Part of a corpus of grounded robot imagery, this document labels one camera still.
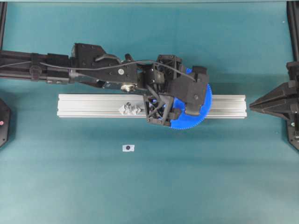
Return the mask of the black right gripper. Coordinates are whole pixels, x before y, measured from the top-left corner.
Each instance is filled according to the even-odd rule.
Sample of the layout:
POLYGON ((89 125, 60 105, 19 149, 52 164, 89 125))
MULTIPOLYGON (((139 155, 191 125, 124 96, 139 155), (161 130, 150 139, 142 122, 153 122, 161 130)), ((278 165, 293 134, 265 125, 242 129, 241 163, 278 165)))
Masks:
POLYGON ((289 82, 283 83, 266 95, 258 98, 249 105, 250 109, 262 114, 279 117, 287 121, 287 134, 289 143, 295 148, 299 148, 299 62, 287 64, 289 82), (264 106, 262 104, 276 100, 291 99, 291 113, 277 107, 264 106))

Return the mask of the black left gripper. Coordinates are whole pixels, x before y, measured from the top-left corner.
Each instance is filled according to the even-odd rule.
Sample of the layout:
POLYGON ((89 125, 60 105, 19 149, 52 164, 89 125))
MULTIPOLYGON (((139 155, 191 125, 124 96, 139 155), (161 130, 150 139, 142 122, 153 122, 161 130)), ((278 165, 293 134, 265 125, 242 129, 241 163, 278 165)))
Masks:
MULTIPOLYGON (((147 86, 157 93, 167 92, 171 80, 186 73, 182 59, 175 55, 159 55, 155 62, 143 62, 137 65, 137 90, 147 91, 147 86)), ((181 109, 173 108, 174 97, 165 95, 143 95, 146 120, 150 124, 171 126, 177 120, 181 109)))

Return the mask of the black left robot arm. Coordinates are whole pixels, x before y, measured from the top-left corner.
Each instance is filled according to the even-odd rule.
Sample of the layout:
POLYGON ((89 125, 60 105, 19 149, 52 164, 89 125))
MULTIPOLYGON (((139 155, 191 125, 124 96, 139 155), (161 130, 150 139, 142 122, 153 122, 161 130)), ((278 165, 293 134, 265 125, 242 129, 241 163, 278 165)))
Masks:
POLYGON ((157 60, 124 60, 101 46, 76 43, 71 55, 38 54, 2 50, 0 76, 49 84, 82 83, 100 89, 118 89, 143 96, 147 121, 170 126, 182 114, 168 93, 171 81, 185 75, 185 67, 174 55, 157 60))

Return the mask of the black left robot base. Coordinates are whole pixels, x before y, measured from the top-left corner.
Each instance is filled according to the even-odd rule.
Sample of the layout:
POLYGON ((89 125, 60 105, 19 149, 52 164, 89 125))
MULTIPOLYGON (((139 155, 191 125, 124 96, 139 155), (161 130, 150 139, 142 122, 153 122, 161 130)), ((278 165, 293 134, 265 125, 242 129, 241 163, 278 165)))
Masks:
POLYGON ((11 109, 1 99, 0 100, 0 146, 2 147, 8 140, 11 109))

